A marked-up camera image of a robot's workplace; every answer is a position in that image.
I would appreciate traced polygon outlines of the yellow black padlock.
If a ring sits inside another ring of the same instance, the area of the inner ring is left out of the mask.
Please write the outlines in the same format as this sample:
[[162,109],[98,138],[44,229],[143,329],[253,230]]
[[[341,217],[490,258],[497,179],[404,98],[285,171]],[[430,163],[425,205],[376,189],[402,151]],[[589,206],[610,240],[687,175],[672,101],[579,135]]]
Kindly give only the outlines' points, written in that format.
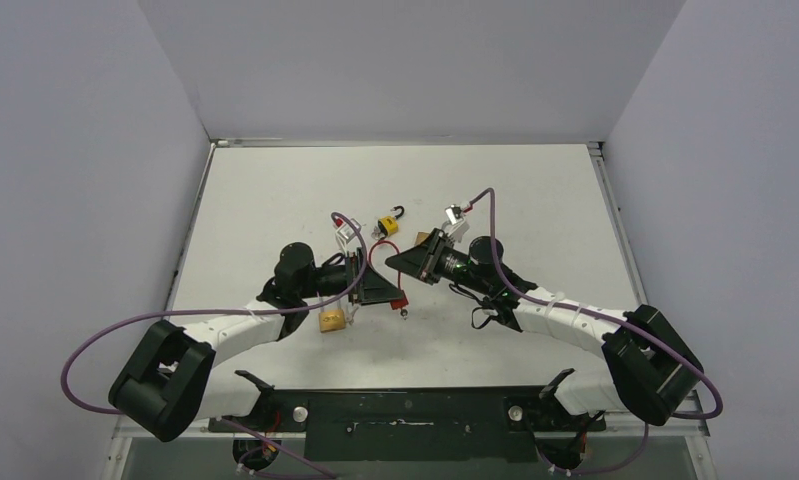
[[405,208],[402,205],[397,205],[391,209],[391,212],[388,215],[377,219],[374,230],[381,230],[387,235],[388,238],[398,232],[398,220],[404,215]]

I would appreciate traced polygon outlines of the keys of yellow padlock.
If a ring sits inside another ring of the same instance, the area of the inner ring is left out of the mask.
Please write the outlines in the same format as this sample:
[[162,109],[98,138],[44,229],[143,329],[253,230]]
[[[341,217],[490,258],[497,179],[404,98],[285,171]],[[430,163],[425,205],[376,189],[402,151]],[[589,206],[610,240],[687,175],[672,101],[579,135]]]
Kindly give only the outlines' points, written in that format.
[[374,230],[372,232],[371,237],[372,237],[372,239],[374,241],[373,245],[377,245],[380,242],[382,242],[383,240],[385,240],[387,238],[387,235],[384,232],[382,232],[381,230]]

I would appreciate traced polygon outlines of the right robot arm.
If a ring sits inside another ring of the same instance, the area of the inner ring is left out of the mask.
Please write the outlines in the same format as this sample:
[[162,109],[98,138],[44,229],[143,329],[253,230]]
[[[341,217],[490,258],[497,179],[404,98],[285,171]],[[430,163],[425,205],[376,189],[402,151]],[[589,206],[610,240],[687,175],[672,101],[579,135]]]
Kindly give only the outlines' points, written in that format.
[[503,253],[501,242],[488,236],[461,252],[433,230],[385,264],[426,284],[448,282],[509,329],[548,336],[604,360],[597,371],[569,367],[544,387],[540,414],[550,427],[563,429],[580,415],[600,411],[628,412],[653,426],[684,417],[679,407],[703,368],[657,308],[608,310],[578,303],[523,279],[504,264]]

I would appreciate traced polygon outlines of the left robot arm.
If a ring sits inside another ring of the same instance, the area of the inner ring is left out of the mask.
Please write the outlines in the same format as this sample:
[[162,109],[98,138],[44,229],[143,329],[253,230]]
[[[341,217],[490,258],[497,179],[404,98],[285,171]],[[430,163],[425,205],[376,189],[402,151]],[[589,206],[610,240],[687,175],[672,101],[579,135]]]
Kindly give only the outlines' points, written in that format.
[[310,299],[341,298],[341,305],[401,306],[404,292],[366,264],[358,249],[341,262],[316,264],[310,246],[294,242],[279,255],[273,276],[245,312],[175,325],[152,324],[110,388],[119,412],[163,442],[196,420],[233,416],[257,431],[272,420],[272,386],[223,363],[258,345],[291,336],[307,318]]

